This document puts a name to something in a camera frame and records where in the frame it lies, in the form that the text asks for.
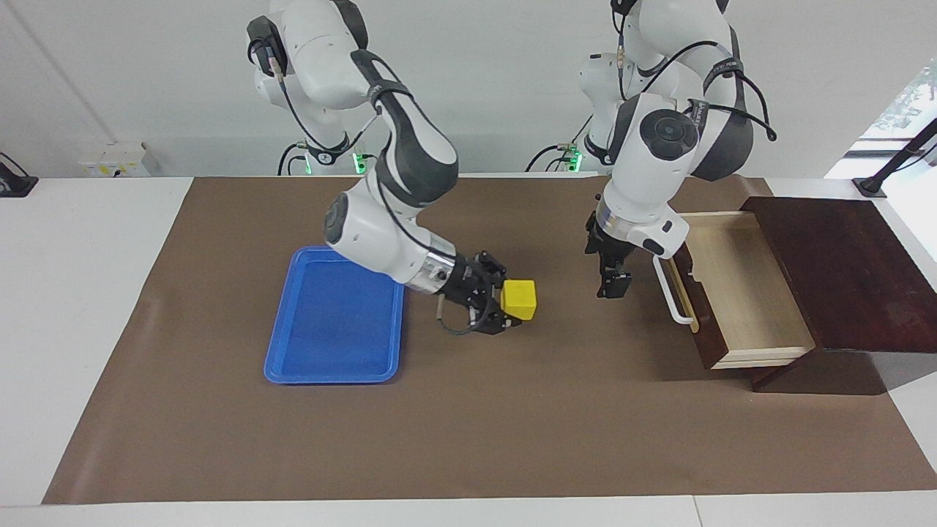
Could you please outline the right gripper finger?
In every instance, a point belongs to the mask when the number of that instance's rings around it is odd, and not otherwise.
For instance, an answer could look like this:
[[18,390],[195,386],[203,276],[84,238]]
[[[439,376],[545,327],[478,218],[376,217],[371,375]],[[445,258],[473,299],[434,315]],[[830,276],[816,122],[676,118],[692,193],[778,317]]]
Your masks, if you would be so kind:
[[507,279],[507,268],[488,251],[483,250],[476,254],[476,264],[488,283],[493,286],[502,286]]
[[524,321],[506,314],[499,304],[488,304],[485,308],[468,308],[471,332],[480,334],[501,334],[512,327],[522,326]]

